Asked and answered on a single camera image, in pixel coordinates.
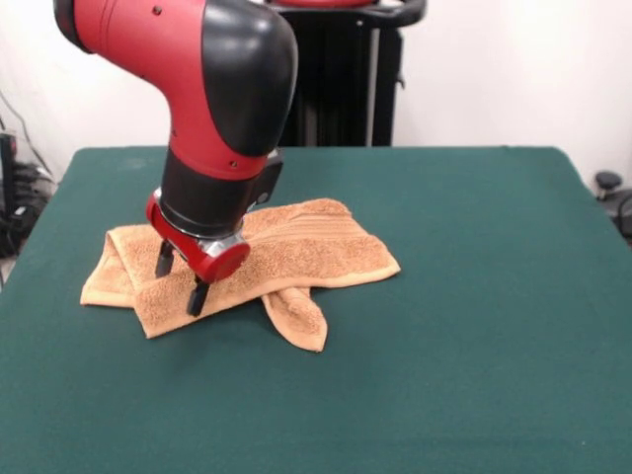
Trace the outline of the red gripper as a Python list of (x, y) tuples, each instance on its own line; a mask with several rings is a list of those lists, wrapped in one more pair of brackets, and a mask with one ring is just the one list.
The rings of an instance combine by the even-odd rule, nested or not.
[(160, 208), (161, 190), (156, 189), (146, 205), (146, 216), (161, 237), (155, 276), (167, 276), (173, 267), (174, 253), (187, 263), (196, 275), (196, 286), (187, 305), (189, 315), (199, 315), (205, 304), (209, 284), (233, 275), (250, 253), (250, 246), (242, 235), (242, 227), (223, 238), (201, 238), (174, 227)]

